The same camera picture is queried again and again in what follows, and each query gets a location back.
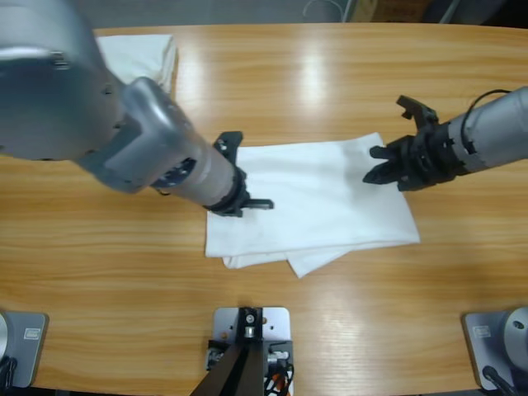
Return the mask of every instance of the white cloth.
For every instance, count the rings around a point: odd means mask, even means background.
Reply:
[[[241,219],[207,214],[207,257],[227,268],[288,260],[298,277],[347,252],[419,243],[403,194],[395,184],[365,184],[381,160],[369,148],[378,134],[342,142],[242,147],[238,165],[254,198],[273,210],[244,210]]]
[[[106,66],[123,83],[149,77],[165,91],[172,90],[177,47],[172,35],[111,35],[97,39]]]

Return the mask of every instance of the wood grain surface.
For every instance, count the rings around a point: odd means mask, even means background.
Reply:
[[[182,26],[176,97],[245,145],[414,134],[406,94],[442,120],[526,84],[528,31],[475,26]],[[298,395],[475,388],[463,313],[528,304],[528,162],[410,193],[422,244],[354,252],[299,280],[285,262],[204,258],[205,212],[121,195],[72,163],[0,160],[2,308],[49,315],[36,385],[185,395],[214,310],[291,312]]]

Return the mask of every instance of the black cable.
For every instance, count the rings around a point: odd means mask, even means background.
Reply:
[[[477,106],[477,104],[482,101],[485,97],[492,95],[494,93],[510,93],[511,91],[508,91],[507,89],[493,89],[491,91],[487,91],[483,93],[481,96],[479,96],[477,99],[474,100],[474,102],[471,104],[469,109],[466,111],[464,119],[462,120],[462,125],[460,126],[460,138],[462,139],[462,145],[464,146],[464,149],[469,154],[475,154],[477,151],[475,150],[475,147],[473,146],[473,142],[470,142],[468,140],[468,137],[465,135],[465,125],[468,122],[468,118],[471,115],[471,111]]]
[[[295,374],[294,365],[289,364],[286,367],[286,378],[288,378],[288,384],[280,391],[279,396],[287,396],[288,391],[290,390],[290,385],[294,380],[294,374]]]
[[[482,374],[484,378],[494,384],[504,396],[519,396],[516,389],[503,379],[503,377],[497,373],[497,370],[490,365],[487,365],[482,369]]]

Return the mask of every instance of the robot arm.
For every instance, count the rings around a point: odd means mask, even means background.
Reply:
[[[506,95],[444,124],[434,110],[409,97],[400,97],[403,117],[417,124],[416,136],[403,136],[387,147],[370,149],[386,159],[363,179],[372,184],[397,182],[400,191],[421,190],[457,176],[528,158],[528,87]]]
[[[126,193],[147,186],[220,215],[271,209],[236,166],[242,133],[215,147],[152,80],[124,85],[68,0],[0,0],[0,153],[71,160]]]

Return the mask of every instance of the floor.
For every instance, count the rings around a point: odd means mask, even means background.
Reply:
[[[347,0],[73,0],[93,27],[339,22]]]

